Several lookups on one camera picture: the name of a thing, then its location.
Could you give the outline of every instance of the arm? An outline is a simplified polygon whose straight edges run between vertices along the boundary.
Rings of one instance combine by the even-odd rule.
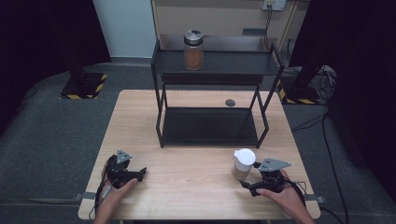
[[[111,218],[113,217],[114,212],[117,210],[118,206],[120,205],[120,201],[122,198],[134,187],[137,183],[137,179],[132,179],[128,181],[124,186],[120,189],[115,189],[111,186],[110,192],[107,194],[105,199],[99,205],[99,208],[96,210],[96,216],[94,224],[107,224],[110,222]],[[107,187],[110,186],[107,183],[101,192],[101,197],[105,193]]]
[[[282,175],[286,178],[288,174],[281,170]],[[309,215],[306,210],[303,202],[295,189],[287,185],[280,193],[272,192],[268,189],[257,189],[256,190],[260,195],[274,200],[277,204],[279,204],[286,214],[288,214],[291,218],[293,218],[298,224],[314,224],[315,220]]]

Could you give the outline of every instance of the shelf frame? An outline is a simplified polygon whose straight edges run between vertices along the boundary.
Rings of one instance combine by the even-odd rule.
[[[161,147],[170,145],[259,148],[269,131],[265,111],[285,67],[276,46],[271,45],[269,51],[206,51],[204,57],[201,70],[188,71],[184,67],[182,50],[161,50],[157,41],[151,59],[151,73],[159,110],[155,128]],[[161,95],[158,75],[161,75]],[[263,104],[260,89],[264,76],[276,77]],[[249,107],[169,106],[166,85],[252,86],[255,90]],[[264,125],[260,138],[257,136],[253,119],[244,119],[252,116],[251,110],[256,100]],[[199,125],[202,123],[206,123],[207,127]],[[243,135],[240,130],[247,132],[248,136]]]

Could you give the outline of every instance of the jar lid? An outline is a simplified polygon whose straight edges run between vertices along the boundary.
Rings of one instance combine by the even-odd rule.
[[[200,45],[204,42],[204,35],[197,30],[189,30],[184,34],[184,43],[192,46]]]

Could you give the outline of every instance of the white cup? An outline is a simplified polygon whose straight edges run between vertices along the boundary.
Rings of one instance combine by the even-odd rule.
[[[238,180],[244,180],[247,178],[253,163],[256,161],[256,155],[248,148],[241,148],[234,152],[233,160],[233,177]]]

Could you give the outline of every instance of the gray carpet floor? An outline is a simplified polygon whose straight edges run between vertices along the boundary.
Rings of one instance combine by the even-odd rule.
[[[153,89],[150,69],[145,64],[100,64],[89,66],[85,70],[108,75],[97,99],[61,100],[60,92],[69,79],[69,74],[48,77],[26,93],[27,99],[21,103],[19,113],[0,137],[1,223],[90,223],[78,218],[78,204],[9,201],[32,198],[71,200],[76,193],[82,193],[90,178],[120,91]],[[271,81],[271,77],[265,79],[262,89],[268,90]],[[283,107],[291,128],[328,110],[325,105]],[[396,223],[396,204],[370,170],[358,169],[348,159],[332,118],[325,119],[324,128],[350,223]],[[293,135],[314,192],[326,200],[320,206],[333,211],[345,223],[345,212],[336,187],[321,122],[293,132]],[[224,220],[207,223],[237,222]],[[293,222],[279,220],[273,223]],[[338,221],[329,213],[322,212],[318,223]]]

